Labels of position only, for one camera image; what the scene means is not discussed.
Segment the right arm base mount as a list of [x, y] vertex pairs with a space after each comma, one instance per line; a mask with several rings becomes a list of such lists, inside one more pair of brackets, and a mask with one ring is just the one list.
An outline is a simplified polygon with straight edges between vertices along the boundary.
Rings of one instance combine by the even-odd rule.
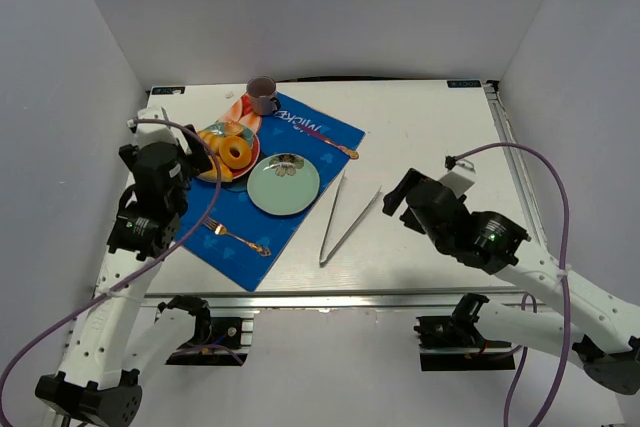
[[489, 372], [515, 369], [515, 347], [486, 340], [474, 327], [456, 326], [451, 317], [421, 316], [414, 325], [422, 372]]

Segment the long bread roll front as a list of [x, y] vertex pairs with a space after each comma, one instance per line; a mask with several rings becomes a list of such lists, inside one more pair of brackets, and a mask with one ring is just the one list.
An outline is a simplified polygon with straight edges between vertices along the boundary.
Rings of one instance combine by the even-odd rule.
[[219, 157], [217, 157], [212, 161], [212, 168], [201, 173], [198, 176], [198, 179], [210, 183], [216, 183], [218, 181], [221, 183], [229, 183], [233, 181], [233, 172]]

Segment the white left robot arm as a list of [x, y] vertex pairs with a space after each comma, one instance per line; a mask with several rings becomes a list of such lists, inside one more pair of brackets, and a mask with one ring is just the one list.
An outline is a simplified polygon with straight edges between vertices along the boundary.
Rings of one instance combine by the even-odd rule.
[[214, 165], [211, 151], [191, 125], [135, 120], [135, 141], [119, 155], [134, 182], [121, 194], [107, 240], [110, 255], [130, 258], [99, 279], [96, 296], [76, 342], [53, 374], [40, 377], [35, 395], [66, 421], [128, 426], [139, 411], [143, 383], [181, 347], [208, 341], [206, 301], [177, 296], [160, 306], [157, 324], [129, 340], [149, 285], [172, 246], [188, 209], [191, 181]]

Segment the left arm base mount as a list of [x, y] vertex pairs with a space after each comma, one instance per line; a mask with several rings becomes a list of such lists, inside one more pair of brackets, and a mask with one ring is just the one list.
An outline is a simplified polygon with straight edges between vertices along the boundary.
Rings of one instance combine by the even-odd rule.
[[166, 361], [170, 366], [240, 367], [252, 343], [252, 317], [211, 311], [207, 323], [196, 325], [194, 337], [181, 344]]

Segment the metal tongs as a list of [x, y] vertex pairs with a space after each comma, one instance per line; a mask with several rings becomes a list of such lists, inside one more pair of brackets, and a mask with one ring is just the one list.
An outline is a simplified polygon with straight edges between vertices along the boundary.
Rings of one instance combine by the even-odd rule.
[[381, 195], [382, 186], [373, 180], [340, 177], [323, 234], [318, 265], [325, 268], [369, 216]]

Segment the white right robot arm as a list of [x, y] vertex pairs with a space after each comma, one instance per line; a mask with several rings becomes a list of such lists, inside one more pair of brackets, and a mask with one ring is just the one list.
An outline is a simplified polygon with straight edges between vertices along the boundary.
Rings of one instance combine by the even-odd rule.
[[458, 263], [521, 288], [550, 308], [533, 314], [481, 294], [466, 294], [448, 317], [421, 317], [414, 330], [422, 348], [445, 352], [495, 342], [520, 344], [550, 355], [569, 345], [569, 362], [597, 384], [622, 395], [639, 391], [639, 309], [560, 267], [527, 231], [493, 211], [471, 212], [466, 193], [472, 168], [455, 167], [438, 180], [409, 169], [383, 198], [384, 214], [407, 205], [400, 220], [426, 235]]

